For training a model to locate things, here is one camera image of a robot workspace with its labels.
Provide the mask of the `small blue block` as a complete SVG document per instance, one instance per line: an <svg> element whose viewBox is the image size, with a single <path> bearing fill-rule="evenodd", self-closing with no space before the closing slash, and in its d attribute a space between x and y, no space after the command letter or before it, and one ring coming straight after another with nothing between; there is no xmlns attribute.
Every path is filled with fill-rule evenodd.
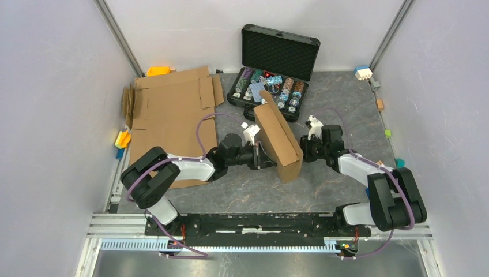
<svg viewBox="0 0 489 277"><path fill-rule="evenodd" d="M124 148L121 148L121 149L118 149L117 150L117 153L116 153L116 159L117 160L121 160L124 156L124 153L125 153L125 149Z"/></svg>

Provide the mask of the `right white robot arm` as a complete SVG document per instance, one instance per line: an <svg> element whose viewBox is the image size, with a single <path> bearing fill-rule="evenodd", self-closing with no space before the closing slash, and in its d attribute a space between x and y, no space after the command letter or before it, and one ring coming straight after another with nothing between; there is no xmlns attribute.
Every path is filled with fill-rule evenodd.
<svg viewBox="0 0 489 277"><path fill-rule="evenodd" d="M364 185L368 202L336 208L333 228L348 235L358 225L375 226L381 231L410 229L427 220L427 210L412 171L406 167L381 166L345 147L339 125L308 123L309 132L300 138L304 162L318 159L335 172Z"/></svg>

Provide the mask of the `small grey block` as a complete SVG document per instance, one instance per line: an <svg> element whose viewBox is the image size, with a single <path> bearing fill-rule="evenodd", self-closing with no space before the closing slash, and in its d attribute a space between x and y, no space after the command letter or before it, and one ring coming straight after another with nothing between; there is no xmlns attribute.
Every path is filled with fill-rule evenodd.
<svg viewBox="0 0 489 277"><path fill-rule="evenodd" d="M377 91L380 89L381 84L379 81L375 81L373 78L369 80L369 85L372 91Z"/></svg>

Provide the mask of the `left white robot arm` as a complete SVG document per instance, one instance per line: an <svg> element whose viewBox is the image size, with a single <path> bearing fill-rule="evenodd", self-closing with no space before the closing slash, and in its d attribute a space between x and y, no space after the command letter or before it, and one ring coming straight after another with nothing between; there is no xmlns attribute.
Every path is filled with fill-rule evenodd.
<svg viewBox="0 0 489 277"><path fill-rule="evenodd" d="M181 219L165 196L170 186L176 181L213 182L225 176L229 167L242 165L260 170L277 164L260 141L244 143L239 135L228 134L202 158L175 156L153 147L121 174L120 181L136 206L156 218L167 235L174 235Z"/></svg>

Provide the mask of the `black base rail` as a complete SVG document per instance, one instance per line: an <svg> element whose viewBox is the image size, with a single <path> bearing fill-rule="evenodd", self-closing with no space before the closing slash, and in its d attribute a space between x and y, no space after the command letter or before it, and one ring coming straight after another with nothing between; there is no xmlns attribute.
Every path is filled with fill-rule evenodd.
<svg viewBox="0 0 489 277"><path fill-rule="evenodd" d="M371 236L331 213L182 214L165 228L187 246L321 246L324 238Z"/></svg>

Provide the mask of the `small teal block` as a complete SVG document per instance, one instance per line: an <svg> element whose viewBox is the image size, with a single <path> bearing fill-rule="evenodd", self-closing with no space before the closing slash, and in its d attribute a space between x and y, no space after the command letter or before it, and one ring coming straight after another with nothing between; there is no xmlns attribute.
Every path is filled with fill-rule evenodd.
<svg viewBox="0 0 489 277"><path fill-rule="evenodd" d="M405 166L405 161L402 158L395 158L395 164L396 167L399 169Z"/></svg>

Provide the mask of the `yellow orange toy block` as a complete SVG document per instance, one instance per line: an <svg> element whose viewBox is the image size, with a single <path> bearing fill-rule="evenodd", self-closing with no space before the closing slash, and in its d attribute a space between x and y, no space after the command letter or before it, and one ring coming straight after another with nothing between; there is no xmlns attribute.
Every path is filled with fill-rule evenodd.
<svg viewBox="0 0 489 277"><path fill-rule="evenodd" d="M120 131L115 139L114 146L118 149L127 148L131 142L131 133L129 131Z"/></svg>

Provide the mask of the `brown cardboard box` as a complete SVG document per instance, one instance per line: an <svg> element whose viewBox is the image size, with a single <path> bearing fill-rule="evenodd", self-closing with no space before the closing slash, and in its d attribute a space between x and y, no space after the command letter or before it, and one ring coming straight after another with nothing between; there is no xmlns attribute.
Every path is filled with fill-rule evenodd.
<svg viewBox="0 0 489 277"><path fill-rule="evenodd" d="M291 182L299 177L303 151L272 95L265 90L261 90L260 95L266 103L253 109L255 121L261 128L259 140L265 153L277 164L280 181Z"/></svg>

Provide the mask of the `flat cardboard sheet stack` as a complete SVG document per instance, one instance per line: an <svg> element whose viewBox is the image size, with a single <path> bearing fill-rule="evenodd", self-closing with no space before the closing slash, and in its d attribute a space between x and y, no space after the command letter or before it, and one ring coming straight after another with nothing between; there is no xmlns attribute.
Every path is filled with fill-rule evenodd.
<svg viewBox="0 0 489 277"><path fill-rule="evenodd" d="M224 103L218 75L206 66L137 78L124 87L122 112L131 130L130 163L152 147L198 157L217 146L213 118L204 117Z"/></svg>

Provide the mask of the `yellow plastic toy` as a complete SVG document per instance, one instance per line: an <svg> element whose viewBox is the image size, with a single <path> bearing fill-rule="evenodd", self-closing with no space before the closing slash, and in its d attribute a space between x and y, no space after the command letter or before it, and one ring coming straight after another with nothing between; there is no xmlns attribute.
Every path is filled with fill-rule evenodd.
<svg viewBox="0 0 489 277"><path fill-rule="evenodd" d="M169 66L151 66L147 70L146 76L147 77L161 76L161 75L169 74L169 73L172 73L175 71L176 70L174 68L171 68Z"/></svg>

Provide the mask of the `small orange wooden block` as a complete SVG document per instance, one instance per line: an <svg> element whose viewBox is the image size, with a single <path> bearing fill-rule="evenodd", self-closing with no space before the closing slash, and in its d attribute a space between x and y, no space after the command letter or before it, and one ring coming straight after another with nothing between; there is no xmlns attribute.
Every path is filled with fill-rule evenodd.
<svg viewBox="0 0 489 277"><path fill-rule="evenodd" d="M383 100L377 99L376 100L376 104L377 104L378 111L383 111L384 110L385 106L384 106Z"/></svg>

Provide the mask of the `black poker chip case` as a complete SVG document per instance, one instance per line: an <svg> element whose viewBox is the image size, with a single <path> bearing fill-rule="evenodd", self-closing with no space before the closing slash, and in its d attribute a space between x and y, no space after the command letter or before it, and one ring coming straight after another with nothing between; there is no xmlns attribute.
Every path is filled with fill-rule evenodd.
<svg viewBox="0 0 489 277"><path fill-rule="evenodd" d="M243 108L244 117L253 121L253 109L265 101L258 91L263 88L287 121L297 121L320 40L254 24L243 26L241 35L243 66L227 93L228 102Z"/></svg>

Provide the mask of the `blue white toy block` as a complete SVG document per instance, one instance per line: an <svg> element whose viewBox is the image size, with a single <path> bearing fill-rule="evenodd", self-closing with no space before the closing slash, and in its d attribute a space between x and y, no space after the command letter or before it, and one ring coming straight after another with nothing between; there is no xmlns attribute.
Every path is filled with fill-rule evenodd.
<svg viewBox="0 0 489 277"><path fill-rule="evenodd" d="M357 66L353 72L359 81L369 80L373 75L373 72L368 65Z"/></svg>

